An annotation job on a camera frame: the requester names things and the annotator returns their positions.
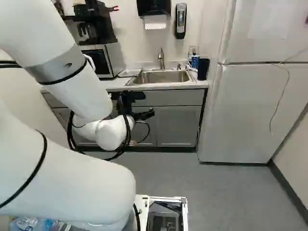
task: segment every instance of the paper towel dispenser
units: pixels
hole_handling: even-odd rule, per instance
[[[137,0],[139,17],[148,15],[171,15],[171,0]]]

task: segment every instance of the white refrigerator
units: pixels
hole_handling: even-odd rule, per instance
[[[230,0],[201,162],[265,164],[308,102],[308,1]]]

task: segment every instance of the stainless steel sink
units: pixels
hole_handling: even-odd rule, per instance
[[[193,78],[186,70],[151,70],[142,71],[138,76],[131,78],[126,85],[133,86],[140,84],[184,82],[194,82]]]

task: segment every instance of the paper towel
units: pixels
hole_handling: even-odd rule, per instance
[[[151,15],[143,18],[144,29],[157,30],[165,29],[167,27],[167,15]]]

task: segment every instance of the countertop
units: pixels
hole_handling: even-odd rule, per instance
[[[127,82],[132,77],[115,78],[111,80],[102,80],[101,84],[107,91],[122,91],[122,90],[174,90],[174,89],[205,89],[209,87],[209,81],[197,80],[197,73],[190,71],[195,82],[183,83],[155,83],[155,84],[140,84],[136,86],[126,86]],[[44,88],[42,93],[49,93]]]

